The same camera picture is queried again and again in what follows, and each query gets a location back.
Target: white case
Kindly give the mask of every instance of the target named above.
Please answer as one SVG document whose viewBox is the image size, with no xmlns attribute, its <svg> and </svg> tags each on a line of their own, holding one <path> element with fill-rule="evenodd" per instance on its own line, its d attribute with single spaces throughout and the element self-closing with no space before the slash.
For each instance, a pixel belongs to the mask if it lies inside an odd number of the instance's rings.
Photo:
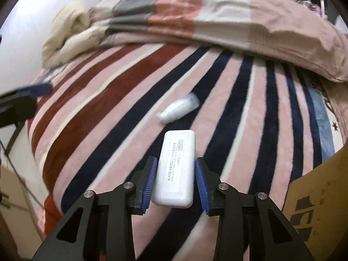
<svg viewBox="0 0 348 261">
<path fill-rule="evenodd" d="M 158 206 L 189 208 L 194 194 L 196 135 L 172 130 L 164 135 L 151 201 Z"/>
</svg>

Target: white bottle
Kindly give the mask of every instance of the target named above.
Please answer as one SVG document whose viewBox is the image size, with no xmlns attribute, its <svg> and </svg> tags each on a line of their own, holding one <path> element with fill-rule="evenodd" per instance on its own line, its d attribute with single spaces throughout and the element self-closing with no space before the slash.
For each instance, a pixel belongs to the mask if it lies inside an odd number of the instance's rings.
<svg viewBox="0 0 348 261">
<path fill-rule="evenodd" d="M 188 113 L 192 112 L 194 109 L 198 108 L 199 100 L 194 93 L 171 103 L 162 113 L 158 114 L 161 123 L 168 124 L 174 122 Z"/>
<path fill-rule="evenodd" d="M 154 204 L 172 208 L 192 205 L 195 146 L 196 135 L 192 130 L 166 132 L 151 198 Z"/>
</svg>

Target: cardboard box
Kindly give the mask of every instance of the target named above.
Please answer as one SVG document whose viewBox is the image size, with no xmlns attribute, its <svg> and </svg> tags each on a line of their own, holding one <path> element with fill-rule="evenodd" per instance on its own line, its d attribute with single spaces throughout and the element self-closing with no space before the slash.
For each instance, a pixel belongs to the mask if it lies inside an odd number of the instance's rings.
<svg viewBox="0 0 348 261">
<path fill-rule="evenodd" d="M 283 213 L 316 261 L 348 260 L 348 144 L 290 184 Z"/>
</svg>

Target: black star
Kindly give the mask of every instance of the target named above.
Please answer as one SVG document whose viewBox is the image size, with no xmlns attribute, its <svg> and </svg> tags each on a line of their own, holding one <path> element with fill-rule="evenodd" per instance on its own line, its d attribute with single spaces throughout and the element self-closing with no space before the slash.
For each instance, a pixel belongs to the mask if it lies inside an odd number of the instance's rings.
<svg viewBox="0 0 348 261">
<path fill-rule="evenodd" d="M 338 131 L 338 126 L 337 126 L 337 124 L 336 124 L 335 122 L 333 123 L 332 126 L 333 126 L 333 128 L 335 129 L 335 131 Z"/>
</svg>

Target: striped bed sheet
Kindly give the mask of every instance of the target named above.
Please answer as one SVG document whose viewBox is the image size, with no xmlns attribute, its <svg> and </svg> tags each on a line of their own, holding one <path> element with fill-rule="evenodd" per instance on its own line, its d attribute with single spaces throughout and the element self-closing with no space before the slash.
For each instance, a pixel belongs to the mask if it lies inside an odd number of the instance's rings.
<svg viewBox="0 0 348 261">
<path fill-rule="evenodd" d="M 164 134 L 191 129 L 196 156 L 238 191 L 270 195 L 281 209 L 288 184 L 342 147 L 320 77 L 221 47 L 132 44 L 44 71 L 53 93 L 28 122 L 35 160 L 60 213 L 86 190 L 111 191 L 159 158 Z M 200 106 L 163 125 L 156 117 L 194 92 Z M 218 220 L 151 203 L 133 216 L 138 260 L 212 260 Z"/>
</svg>

